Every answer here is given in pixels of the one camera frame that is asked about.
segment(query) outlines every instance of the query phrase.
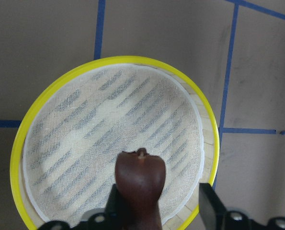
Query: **gray floor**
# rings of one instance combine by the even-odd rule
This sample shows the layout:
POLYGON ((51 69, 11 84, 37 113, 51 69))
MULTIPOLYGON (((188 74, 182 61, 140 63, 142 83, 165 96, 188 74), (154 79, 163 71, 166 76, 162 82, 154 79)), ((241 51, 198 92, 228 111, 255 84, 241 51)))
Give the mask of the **gray floor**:
MULTIPOLYGON (((265 224, 285 215, 285 1, 240 5, 216 192, 265 224)), ((91 61, 98 2, 0 1, 0 120, 22 120, 55 79, 91 61)), ((107 1, 102 57, 164 61, 204 92, 220 123, 234 3, 225 0, 107 1)), ((26 229, 11 195, 9 162, 17 128, 0 128, 0 229, 26 229)), ((189 230, 203 230, 198 216, 189 230)))

